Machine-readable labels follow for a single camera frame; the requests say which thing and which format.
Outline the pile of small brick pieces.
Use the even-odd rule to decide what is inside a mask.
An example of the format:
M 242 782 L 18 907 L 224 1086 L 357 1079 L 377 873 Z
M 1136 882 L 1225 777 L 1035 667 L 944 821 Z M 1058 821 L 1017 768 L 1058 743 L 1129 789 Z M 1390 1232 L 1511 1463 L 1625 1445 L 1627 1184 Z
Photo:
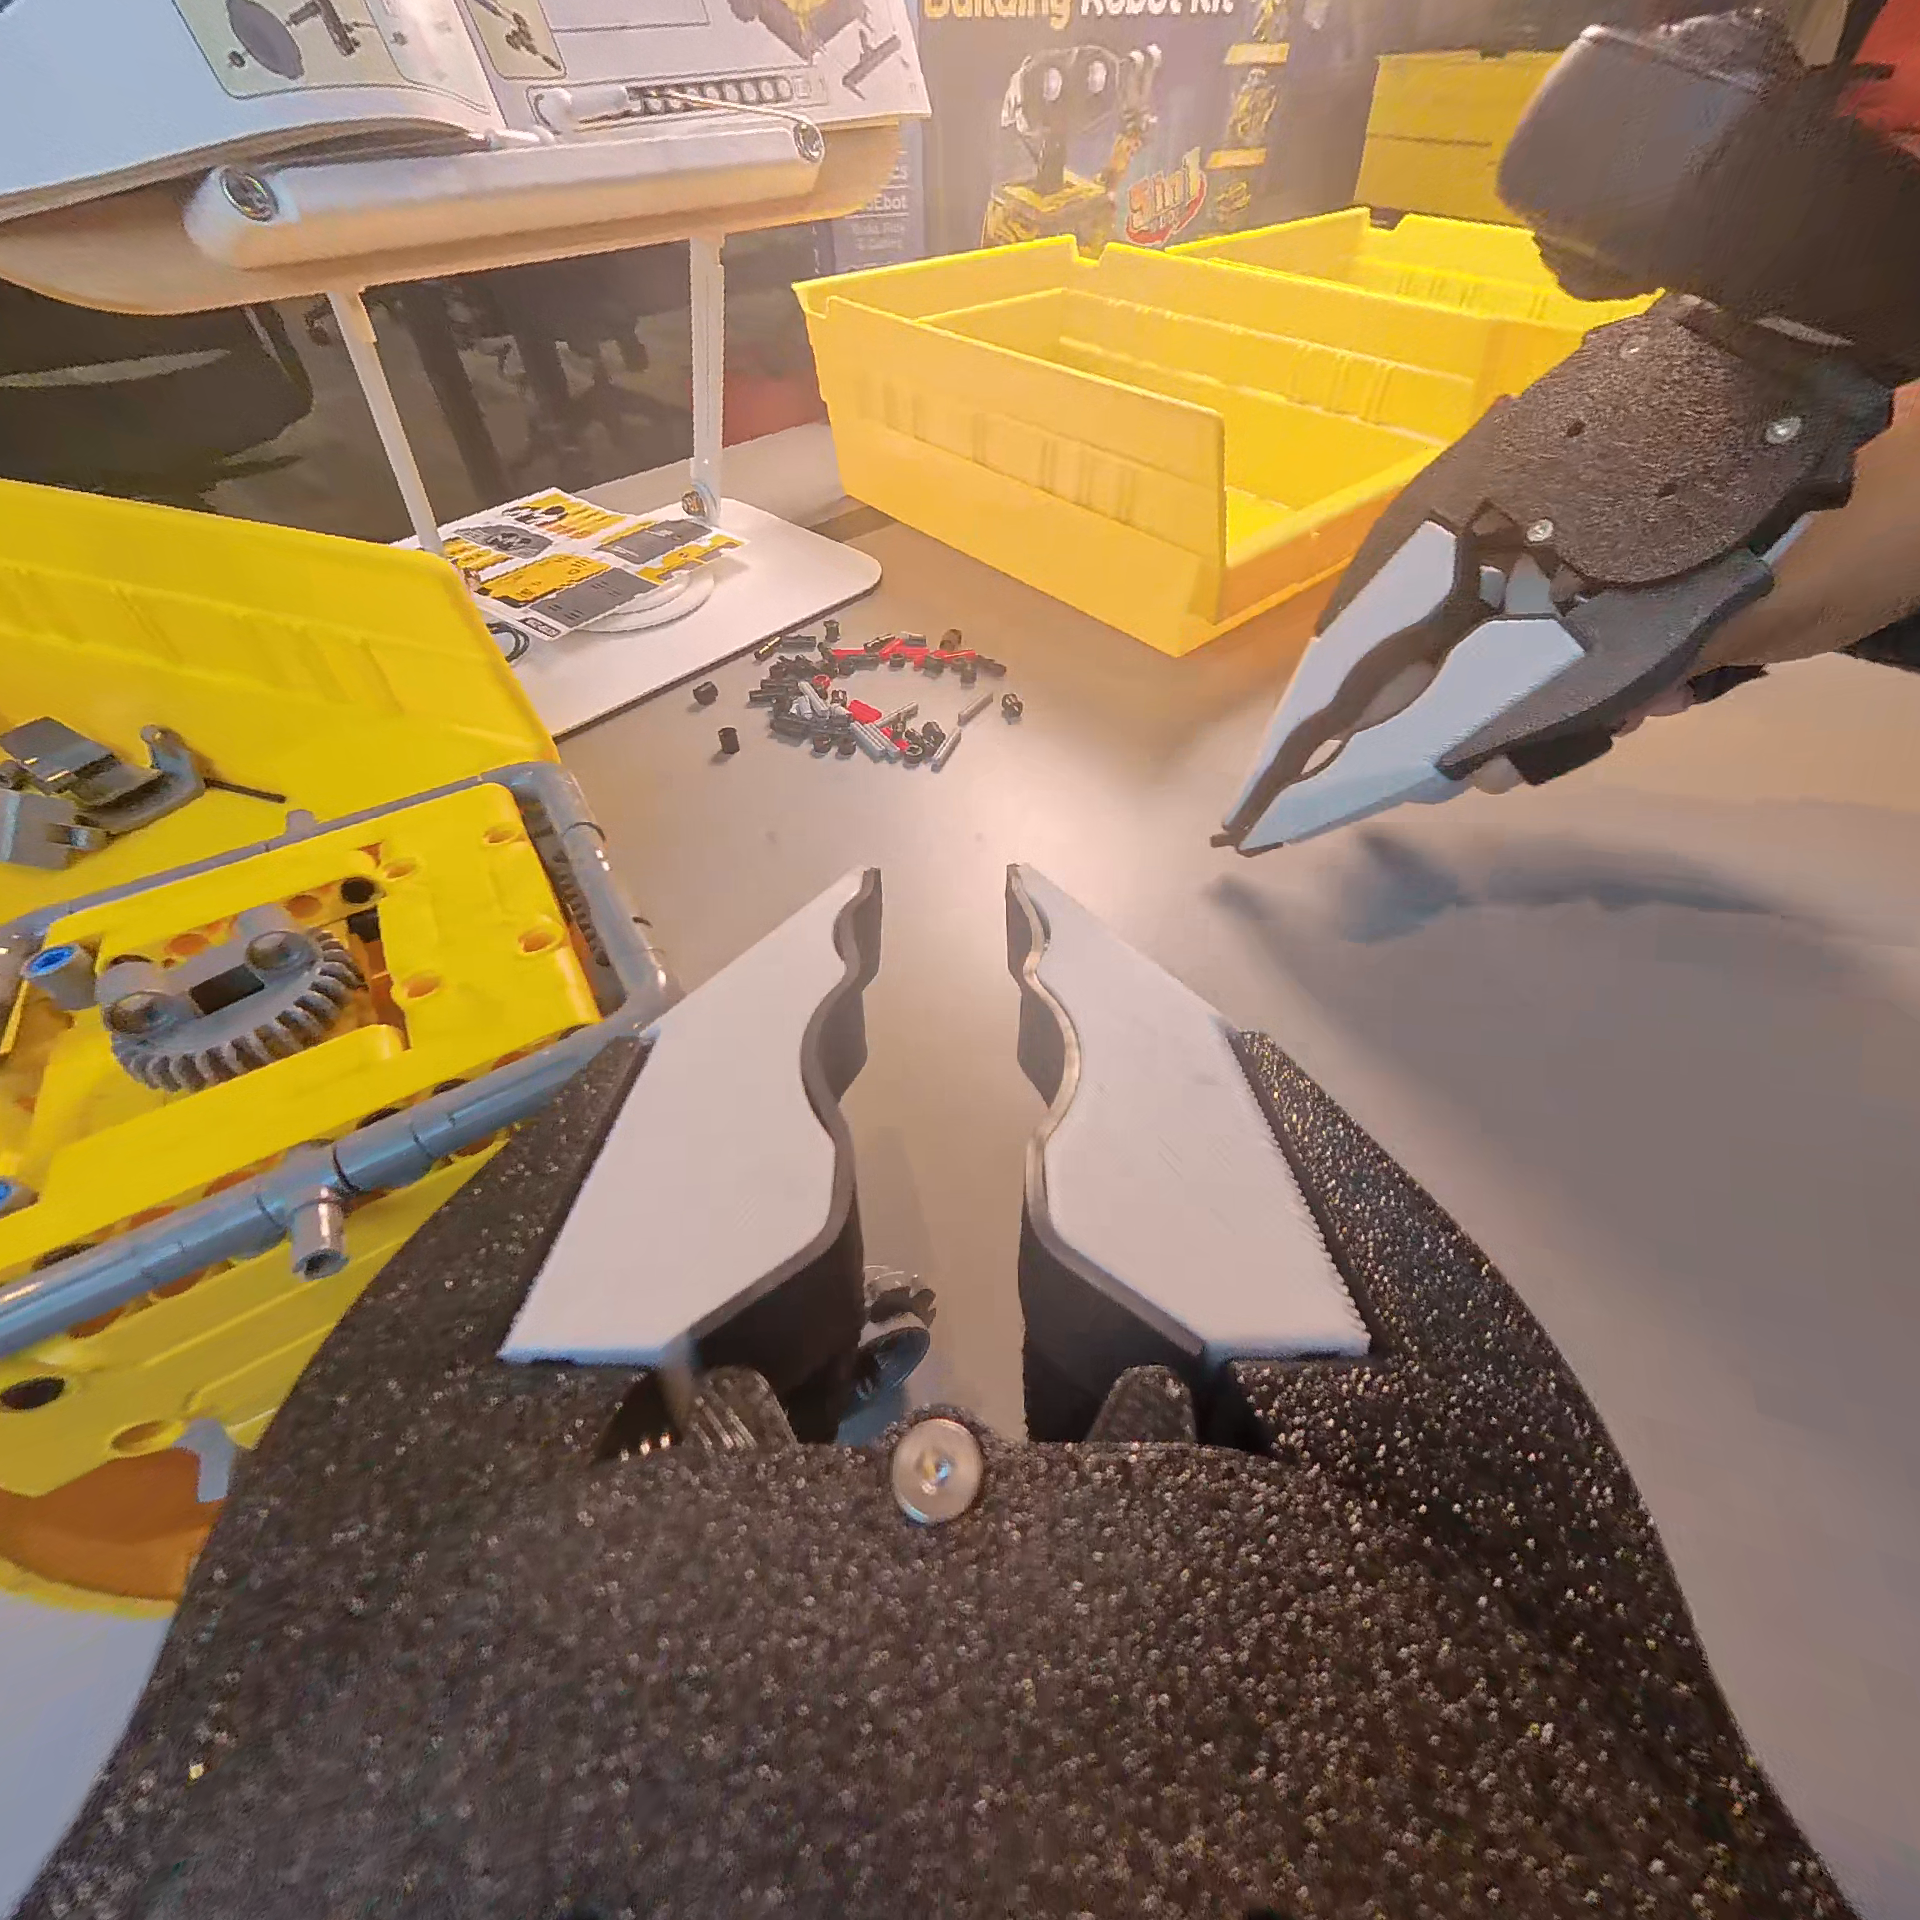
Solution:
M 864 759 L 939 775 L 971 729 L 1017 727 L 1024 695 L 1003 661 L 958 629 L 857 640 L 837 617 L 754 642 L 743 693 L 768 738 L 816 761 Z

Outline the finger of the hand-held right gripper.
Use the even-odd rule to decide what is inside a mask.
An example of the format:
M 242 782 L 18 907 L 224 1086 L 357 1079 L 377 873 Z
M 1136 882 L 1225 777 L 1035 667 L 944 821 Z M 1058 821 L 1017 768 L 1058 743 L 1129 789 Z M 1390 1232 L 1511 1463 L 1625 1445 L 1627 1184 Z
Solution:
M 1253 821 L 1257 800 L 1271 800 L 1287 779 L 1319 766 L 1349 729 L 1406 706 L 1447 651 L 1495 617 L 1552 617 L 1563 626 L 1545 610 L 1509 615 L 1490 608 L 1477 569 L 1463 558 L 1461 537 L 1424 521 L 1307 642 L 1214 846 L 1237 850 L 1237 830 Z M 1449 800 L 1467 786 L 1463 777 Z
M 1552 617 L 1481 622 L 1406 706 L 1351 727 L 1319 766 L 1257 800 L 1237 850 L 1264 853 L 1406 802 L 1449 800 L 1463 777 L 1445 775 L 1442 761 L 1579 658 L 1582 647 Z

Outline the beige stand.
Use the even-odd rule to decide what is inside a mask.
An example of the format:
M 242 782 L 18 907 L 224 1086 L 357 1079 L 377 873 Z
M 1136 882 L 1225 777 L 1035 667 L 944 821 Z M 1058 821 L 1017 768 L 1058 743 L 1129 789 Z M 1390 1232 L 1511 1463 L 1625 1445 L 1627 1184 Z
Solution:
M 818 128 L 791 110 L 677 94 L 613 137 L 222 167 L 5 222 L 2 274 L 107 313 L 183 315 L 325 297 L 416 539 L 441 553 L 416 455 L 377 357 L 366 290 L 651 245 L 688 247 L 693 489 L 718 510 L 725 386 L 722 245 L 834 219 L 894 171 L 901 123 Z

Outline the building instruction booklet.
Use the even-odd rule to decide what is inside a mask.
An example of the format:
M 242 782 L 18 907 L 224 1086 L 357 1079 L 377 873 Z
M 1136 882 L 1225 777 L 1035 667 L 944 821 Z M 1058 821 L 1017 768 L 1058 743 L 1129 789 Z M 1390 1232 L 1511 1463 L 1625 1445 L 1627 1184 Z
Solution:
M 745 546 L 683 512 L 613 512 L 562 489 L 448 521 L 439 539 L 485 622 L 535 640 L 677 613 L 690 583 Z

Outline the open instruction booklet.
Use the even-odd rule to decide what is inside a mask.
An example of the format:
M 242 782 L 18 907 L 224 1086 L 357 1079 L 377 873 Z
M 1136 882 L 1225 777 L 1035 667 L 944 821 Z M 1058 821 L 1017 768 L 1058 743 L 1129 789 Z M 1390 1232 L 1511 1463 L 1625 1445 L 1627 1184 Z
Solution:
M 14 2 L 7 219 L 318 153 L 613 137 L 679 114 L 928 114 L 905 5 Z

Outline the grey brick piece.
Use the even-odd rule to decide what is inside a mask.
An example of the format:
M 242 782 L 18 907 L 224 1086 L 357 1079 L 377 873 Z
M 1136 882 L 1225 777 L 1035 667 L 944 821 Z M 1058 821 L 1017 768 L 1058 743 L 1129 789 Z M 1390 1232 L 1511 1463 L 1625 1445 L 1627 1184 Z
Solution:
M 201 759 L 169 727 L 144 727 L 144 761 L 41 715 L 2 734 L 2 862 L 59 873 L 201 798 Z

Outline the grey desk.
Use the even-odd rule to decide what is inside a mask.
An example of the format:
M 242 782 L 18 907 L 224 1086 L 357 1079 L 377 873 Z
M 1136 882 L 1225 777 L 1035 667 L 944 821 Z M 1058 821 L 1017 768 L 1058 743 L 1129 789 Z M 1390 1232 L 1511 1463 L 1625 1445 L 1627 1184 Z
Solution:
M 1504 1271 L 1769 1776 L 1861 1913 L 1915 1915 L 1915 677 L 1801 663 L 1584 775 L 1234 857 L 1209 834 L 1310 606 L 1173 661 L 830 496 L 823 430 L 727 482 L 880 565 L 850 633 L 962 629 L 1024 699 L 933 777 L 766 738 L 745 661 L 709 709 L 562 741 L 690 987 L 880 869 L 859 1207 L 939 1303 L 880 1410 L 1024 1429 L 1024 862 L 1280 1042 Z

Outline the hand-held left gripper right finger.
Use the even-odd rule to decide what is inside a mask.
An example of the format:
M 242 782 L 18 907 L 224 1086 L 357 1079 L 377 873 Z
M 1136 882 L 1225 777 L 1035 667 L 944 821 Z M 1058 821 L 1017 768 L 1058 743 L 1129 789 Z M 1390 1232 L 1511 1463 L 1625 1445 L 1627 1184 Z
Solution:
M 1026 1410 L 1099 1410 L 1161 1367 L 1198 1406 L 1237 1362 L 1362 1360 L 1374 1333 L 1230 1019 L 1056 880 L 1006 871 L 1024 1152 Z

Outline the yellow plastic bin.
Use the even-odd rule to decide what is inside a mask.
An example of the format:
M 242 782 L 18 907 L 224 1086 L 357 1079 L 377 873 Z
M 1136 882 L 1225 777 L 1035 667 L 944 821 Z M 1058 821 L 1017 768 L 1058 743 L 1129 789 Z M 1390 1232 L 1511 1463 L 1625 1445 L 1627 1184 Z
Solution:
M 66 871 L 5 864 L 5 919 L 494 768 L 560 761 L 453 565 L 414 549 L 2 485 L 5 729 L 55 718 L 224 786 Z
M 1440 304 L 1490 320 L 1522 320 L 1582 336 L 1632 318 L 1655 297 L 1577 299 L 1545 267 L 1529 231 L 1403 215 L 1376 224 L 1369 208 L 1200 238 L 1170 254 L 1349 283 L 1362 293 Z
M 1381 215 L 1520 224 L 1499 160 L 1559 53 L 1381 55 L 1353 203 Z
M 1070 238 L 795 295 L 853 498 L 1166 656 L 1337 578 L 1589 334 Z

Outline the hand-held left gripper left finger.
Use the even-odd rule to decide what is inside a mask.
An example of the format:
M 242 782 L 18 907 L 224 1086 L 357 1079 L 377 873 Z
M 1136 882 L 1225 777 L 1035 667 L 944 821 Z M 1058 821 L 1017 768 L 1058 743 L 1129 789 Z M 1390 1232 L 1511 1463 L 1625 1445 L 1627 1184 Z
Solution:
M 839 1401 L 866 1326 L 843 1097 L 880 912 L 880 871 L 848 871 L 642 1033 L 505 1360 L 633 1365 L 672 1401 L 738 1365 Z

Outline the yellow toy brick vehicle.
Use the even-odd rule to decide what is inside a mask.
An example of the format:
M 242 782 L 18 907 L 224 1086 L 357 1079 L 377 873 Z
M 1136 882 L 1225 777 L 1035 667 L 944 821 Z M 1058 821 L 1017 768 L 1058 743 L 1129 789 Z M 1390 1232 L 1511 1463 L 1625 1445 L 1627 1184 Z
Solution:
M 162 1618 L 325 1335 L 665 971 L 555 752 L 5 859 L 5 1600 Z

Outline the person's right hand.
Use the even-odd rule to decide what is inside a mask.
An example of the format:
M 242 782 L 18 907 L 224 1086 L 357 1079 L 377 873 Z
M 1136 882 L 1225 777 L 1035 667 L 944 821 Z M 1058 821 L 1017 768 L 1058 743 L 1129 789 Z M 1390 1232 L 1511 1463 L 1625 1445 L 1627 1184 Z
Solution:
M 1918 384 L 1856 462 L 1849 501 L 1813 517 L 1774 587 L 1703 651 L 1710 665 L 1783 665 L 1851 647 L 1918 608 Z

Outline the dark printed cardboard box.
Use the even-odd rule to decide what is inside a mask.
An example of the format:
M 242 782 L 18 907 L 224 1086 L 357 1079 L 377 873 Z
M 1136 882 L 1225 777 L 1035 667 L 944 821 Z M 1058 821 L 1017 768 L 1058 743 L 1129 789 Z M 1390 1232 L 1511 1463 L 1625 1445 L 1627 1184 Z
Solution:
M 928 249 L 1095 254 L 1353 203 L 1381 5 L 923 2 Z

